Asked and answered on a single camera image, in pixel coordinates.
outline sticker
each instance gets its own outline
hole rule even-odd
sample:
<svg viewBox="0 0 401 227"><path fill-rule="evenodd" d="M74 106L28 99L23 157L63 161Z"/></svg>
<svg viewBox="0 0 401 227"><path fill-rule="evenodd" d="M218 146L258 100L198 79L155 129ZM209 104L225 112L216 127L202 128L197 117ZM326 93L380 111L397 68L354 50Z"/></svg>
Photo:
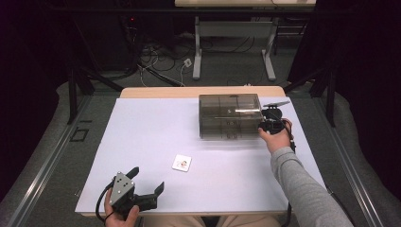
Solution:
<svg viewBox="0 0 401 227"><path fill-rule="evenodd" d="M191 157L177 154L176 158L174 159L173 168L186 172L189 169L189 165L191 165L191 160Z"/></svg>

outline gray sleeve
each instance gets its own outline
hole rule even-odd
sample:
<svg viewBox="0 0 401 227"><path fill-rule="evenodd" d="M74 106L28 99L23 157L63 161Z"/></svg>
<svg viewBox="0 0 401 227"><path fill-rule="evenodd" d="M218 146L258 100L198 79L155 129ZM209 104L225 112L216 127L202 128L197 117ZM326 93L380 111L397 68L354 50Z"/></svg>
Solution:
<svg viewBox="0 0 401 227"><path fill-rule="evenodd" d="M300 226L353 226L337 202L305 171L291 148L272 154L271 169Z"/></svg>

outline wooden table edge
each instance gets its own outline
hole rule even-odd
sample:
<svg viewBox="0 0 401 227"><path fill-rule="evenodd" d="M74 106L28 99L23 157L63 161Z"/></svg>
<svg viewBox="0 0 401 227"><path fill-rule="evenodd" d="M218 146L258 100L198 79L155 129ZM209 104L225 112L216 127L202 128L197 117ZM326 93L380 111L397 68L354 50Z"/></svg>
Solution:
<svg viewBox="0 0 401 227"><path fill-rule="evenodd" d="M257 94L258 96L286 96L280 86L226 87L131 87L125 88L120 98L179 98L199 95Z"/></svg>

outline hand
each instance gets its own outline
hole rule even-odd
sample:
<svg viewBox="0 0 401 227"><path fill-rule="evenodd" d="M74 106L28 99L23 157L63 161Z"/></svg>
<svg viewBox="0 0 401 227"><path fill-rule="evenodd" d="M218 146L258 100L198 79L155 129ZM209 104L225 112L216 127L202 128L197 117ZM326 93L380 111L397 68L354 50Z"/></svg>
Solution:
<svg viewBox="0 0 401 227"><path fill-rule="evenodd" d="M292 123L284 119L286 121L286 126L291 131ZM281 130L276 134L270 134L268 132L263 131L261 128L258 129L259 136L266 142L268 146L268 150L271 154L273 154L279 148L289 147L289 135L286 129Z"/></svg>
<svg viewBox="0 0 401 227"><path fill-rule="evenodd" d="M106 213L105 226L106 227L133 227L135 225L135 221L138 218L139 207L134 205L130 210L130 213L127 216L127 220L124 221L123 217L119 214L113 212L113 208L109 205L110 196L112 195L112 189L109 189L106 194L106 198L104 200L104 211Z"/></svg>

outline clear plastic box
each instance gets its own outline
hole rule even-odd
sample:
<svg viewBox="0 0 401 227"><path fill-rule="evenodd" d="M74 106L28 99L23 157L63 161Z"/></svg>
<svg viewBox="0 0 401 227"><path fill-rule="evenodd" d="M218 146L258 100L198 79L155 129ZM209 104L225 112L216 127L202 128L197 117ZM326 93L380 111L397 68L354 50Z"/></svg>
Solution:
<svg viewBox="0 0 401 227"><path fill-rule="evenodd" d="M200 138L240 139L257 135L263 120L257 94L200 95Z"/></svg>

